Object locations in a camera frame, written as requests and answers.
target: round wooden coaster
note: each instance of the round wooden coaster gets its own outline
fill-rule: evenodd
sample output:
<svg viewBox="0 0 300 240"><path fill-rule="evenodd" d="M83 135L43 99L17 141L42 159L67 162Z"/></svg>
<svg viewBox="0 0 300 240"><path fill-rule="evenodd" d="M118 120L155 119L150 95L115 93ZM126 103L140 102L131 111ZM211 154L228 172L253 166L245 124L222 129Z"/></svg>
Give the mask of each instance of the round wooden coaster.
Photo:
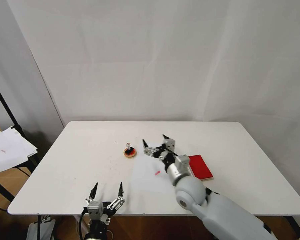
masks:
<svg viewBox="0 0 300 240"><path fill-rule="evenodd" d="M127 154L125 153L126 150L128 150L128 148L126 148L125 150L123 150L123 155L124 155L125 157L127 157L127 158L132 158L132 157L134 157L134 156L137 154L137 150L136 150L136 149L134 149L129 155L127 155Z"/></svg>

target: red notebook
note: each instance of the red notebook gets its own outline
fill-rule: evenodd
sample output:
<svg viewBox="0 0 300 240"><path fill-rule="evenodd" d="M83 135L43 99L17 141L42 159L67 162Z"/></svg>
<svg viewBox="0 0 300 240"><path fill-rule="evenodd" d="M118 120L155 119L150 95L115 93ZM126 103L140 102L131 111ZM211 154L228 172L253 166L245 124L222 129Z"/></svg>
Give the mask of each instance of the red notebook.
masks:
<svg viewBox="0 0 300 240"><path fill-rule="evenodd" d="M213 178L212 173L210 172L206 163L203 161L201 155L189 156L189 158L189 166L193 176L199 178L200 180Z"/></svg>

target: white table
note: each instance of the white table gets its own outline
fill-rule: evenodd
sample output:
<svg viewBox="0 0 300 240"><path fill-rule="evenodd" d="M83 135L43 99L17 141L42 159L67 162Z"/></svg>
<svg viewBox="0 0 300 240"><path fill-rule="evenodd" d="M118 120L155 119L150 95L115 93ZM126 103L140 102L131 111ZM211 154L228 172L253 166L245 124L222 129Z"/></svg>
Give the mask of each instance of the white table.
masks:
<svg viewBox="0 0 300 240"><path fill-rule="evenodd" d="M123 182L118 215L188 215L173 193L131 187L134 159L126 142L176 140L178 154L201 154L214 175L203 182L255 215L300 215L300 197L237 122L70 122L8 208L15 215L80 215L99 182L97 198L112 201Z"/></svg>

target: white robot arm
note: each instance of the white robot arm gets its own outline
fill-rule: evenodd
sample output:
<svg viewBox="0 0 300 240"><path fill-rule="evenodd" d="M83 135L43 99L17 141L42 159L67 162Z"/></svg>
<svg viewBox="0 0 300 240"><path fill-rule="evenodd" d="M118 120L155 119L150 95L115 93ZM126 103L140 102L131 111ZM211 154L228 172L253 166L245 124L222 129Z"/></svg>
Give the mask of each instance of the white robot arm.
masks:
<svg viewBox="0 0 300 240"><path fill-rule="evenodd" d="M270 228L229 198L211 191L188 171L189 157L175 154L175 141L164 136L162 146L149 147L143 140L144 153L165 164L175 186L178 204L197 216L219 240L275 240Z"/></svg>

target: white wall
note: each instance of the white wall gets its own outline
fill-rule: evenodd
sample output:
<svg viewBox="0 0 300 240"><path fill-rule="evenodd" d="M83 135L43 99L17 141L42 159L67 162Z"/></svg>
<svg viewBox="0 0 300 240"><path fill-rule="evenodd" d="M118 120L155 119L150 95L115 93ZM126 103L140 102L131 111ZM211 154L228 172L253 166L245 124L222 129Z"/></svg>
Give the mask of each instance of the white wall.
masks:
<svg viewBox="0 0 300 240"><path fill-rule="evenodd" d="M300 194L300 0L8 2L66 123L239 121Z"/></svg>
<svg viewBox="0 0 300 240"><path fill-rule="evenodd" d="M43 154L62 131L62 123L11 9L1 0L0 92L29 139ZM0 127L11 125L0 103Z"/></svg>

